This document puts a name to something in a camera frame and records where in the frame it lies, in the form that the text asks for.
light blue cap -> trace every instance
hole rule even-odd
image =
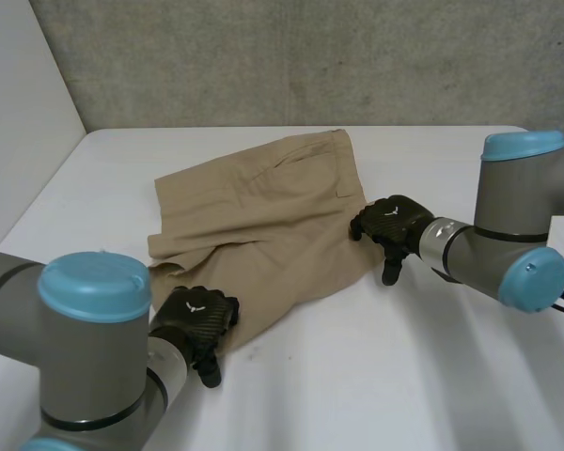
[[[32,439],[19,451],[84,451],[82,448],[57,439]]]
[[[564,148],[564,135],[557,131],[513,132],[487,136],[480,159],[483,162],[503,162],[534,157]]]
[[[499,302],[523,312],[550,307],[564,291],[564,257],[551,247],[538,247],[518,258],[504,274]]]
[[[130,321],[150,308],[149,270],[120,254],[82,252],[57,258],[42,271],[38,290],[46,305],[81,321]]]

concrete wall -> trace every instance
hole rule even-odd
[[[564,128],[564,0],[32,0],[91,130]]]

beige fabric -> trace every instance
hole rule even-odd
[[[162,233],[149,237],[153,304],[202,285],[235,296],[240,322],[222,351],[266,330],[296,303],[356,282],[382,260],[351,241],[365,205],[344,131],[291,136],[155,182]]]

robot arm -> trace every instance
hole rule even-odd
[[[0,254],[0,354],[40,371],[42,424],[22,451],[140,450],[189,366],[220,383],[214,350],[238,301],[176,288],[151,323],[149,305],[148,270],[133,258],[81,253],[44,266]]]
[[[564,138],[560,132],[489,136],[481,157],[473,225],[434,217],[400,195],[366,207],[351,224],[379,242],[383,281],[393,285],[401,261],[417,254],[446,280],[504,305],[538,312],[564,291],[564,258],[546,247],[553,215],[564,215]]]

white table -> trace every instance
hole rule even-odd
[[[0,251],[48,262],[106,249],[149,263],[153,180],[323,127],[108,130],[88,135]],[[348,127],[368,200],[406,194],[472,222],[485,136],[511,127]],[[564,219],[551,242],[564,255]],[[564,315],[525,315],[443,282],[416,257],[295,308],[196,377],[150,451],[564,450]],[[0,450],[33,432],[35,368],[0,356]]]

